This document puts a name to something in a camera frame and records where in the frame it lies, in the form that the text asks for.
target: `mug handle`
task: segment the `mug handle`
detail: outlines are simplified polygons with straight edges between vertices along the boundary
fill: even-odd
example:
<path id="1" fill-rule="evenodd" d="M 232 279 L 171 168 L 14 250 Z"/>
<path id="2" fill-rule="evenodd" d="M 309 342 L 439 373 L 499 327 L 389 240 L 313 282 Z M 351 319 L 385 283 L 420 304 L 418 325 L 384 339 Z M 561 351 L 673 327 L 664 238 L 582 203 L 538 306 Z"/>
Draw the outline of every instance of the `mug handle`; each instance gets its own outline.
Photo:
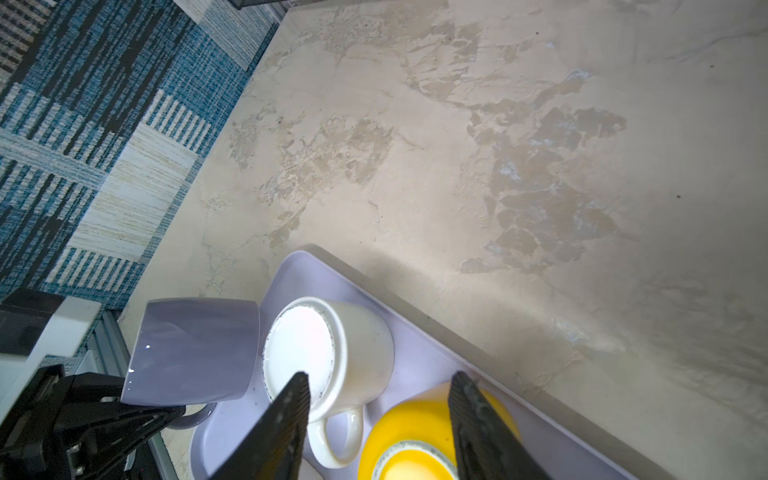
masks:
<path id="1" fill-rule="evenodd" d="M 362 445 L 362 406 L 346 411 L 346 441 L 341 455 L 336 455 L 328 443 L 327 425 L 328 419 L 320 419 L 306 427 L 312 453 L 326 468 L 346 467 L 355 459 Z"/>
<path id="2" fill-rule="evenodd" d="M 168 425 L 166 425 L 166 428 L 171 430 L 185 430 L 196 427 L 199 424 L 205 422 L 208 417 L 210 417 L 210 414 L 214 412 L 215 408 L 215 403 L 209 403 L 205 405 L 199 412 L 173 419 Z"/>

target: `patterned carpet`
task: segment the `patterned carpet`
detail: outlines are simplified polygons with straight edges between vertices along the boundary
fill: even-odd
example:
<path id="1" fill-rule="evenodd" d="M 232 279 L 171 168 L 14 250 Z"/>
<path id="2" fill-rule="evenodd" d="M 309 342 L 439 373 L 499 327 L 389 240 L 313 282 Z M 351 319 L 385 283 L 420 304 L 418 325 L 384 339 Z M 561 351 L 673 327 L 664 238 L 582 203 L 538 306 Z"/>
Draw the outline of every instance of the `patterned carpet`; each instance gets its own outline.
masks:
<path id="1" fill-rule="evenodd" d="M 120 309 L 284 11 L 3 0 L 0 297 Z"/>

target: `beige countertop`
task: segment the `beige countertop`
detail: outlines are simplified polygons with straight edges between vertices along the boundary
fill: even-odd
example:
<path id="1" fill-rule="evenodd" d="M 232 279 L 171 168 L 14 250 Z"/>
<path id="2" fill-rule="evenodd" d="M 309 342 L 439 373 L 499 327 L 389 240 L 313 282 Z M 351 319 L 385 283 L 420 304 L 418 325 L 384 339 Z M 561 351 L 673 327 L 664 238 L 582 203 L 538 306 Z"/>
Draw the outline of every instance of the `beige countertop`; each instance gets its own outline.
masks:
<path id="1" fill-rule="evenodd" d="M 315 244 L 558 419 L 678 478 L 765 476 L 758 4 L 292 8 L 131 297 L 129 345 L 148 300 L 261 301 Z M 164 438 L 189 478 L 191 432 Z"/>

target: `purple mug handle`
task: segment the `purple mug handle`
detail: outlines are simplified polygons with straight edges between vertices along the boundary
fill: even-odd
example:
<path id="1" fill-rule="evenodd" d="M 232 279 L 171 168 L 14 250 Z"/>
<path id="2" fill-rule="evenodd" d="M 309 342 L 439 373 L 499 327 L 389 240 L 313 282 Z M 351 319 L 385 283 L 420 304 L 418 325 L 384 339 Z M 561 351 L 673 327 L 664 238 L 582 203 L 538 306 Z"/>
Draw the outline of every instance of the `purple mug handle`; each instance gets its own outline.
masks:
<path id="1" fill-rule="evenodd" d="M 192 415 L 185 415 L 183 417 L 179 417 L 173 420 L 168 425 L 166 425 L 166 427 L 168 427 L 171 430 L 191 429 L 192 427 L 196 427 L 199 424 L 208 420 L 208 417 L 210 417 L 210 414 L 214 412 L 215 408 L 216 408 L 216 403 L 209 403 L 205 405 L 203 409 L 200 410 L 199 412 L 195 412 Z"/>

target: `tray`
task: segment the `tray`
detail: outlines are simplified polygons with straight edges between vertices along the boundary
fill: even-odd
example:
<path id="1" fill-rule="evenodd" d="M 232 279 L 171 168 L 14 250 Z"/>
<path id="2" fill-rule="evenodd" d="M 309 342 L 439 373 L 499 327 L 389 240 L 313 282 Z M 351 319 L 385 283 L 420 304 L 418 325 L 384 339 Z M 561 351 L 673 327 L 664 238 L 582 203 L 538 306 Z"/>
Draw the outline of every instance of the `tray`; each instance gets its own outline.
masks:
<path id="1" fill-rule="evenodd" d="M 302 296 L 365 306 L 378 313 L 392 332 L 395 369 L 384 393 L 364 408 L 364 438 L 389 408 L 449 381 L 451 375 L 461 369 L 504 403 L 520 429 L 525 448 L 552 478 L 636 478 L 311 253 L 298 250 L 280 265 L 261 304 L 259 363 L 254 369 L 248 393 L 242 399 L 220 403 L 194 433 L 190 467 L 196 480 L 207 480 L 223 464 L 269 405 L 262 380 L 261 348 L 277 314 Z M 346 420 L 342 417 L 331 418 L 328 422 L 329 440 L 336 451 L 341 450 L 346 435 Z M 317 463 L 309 442 L 304 443 L 304 458 L 325 480 L 357 478 L 359 455 L 345 468 L 329 470 Z"/>

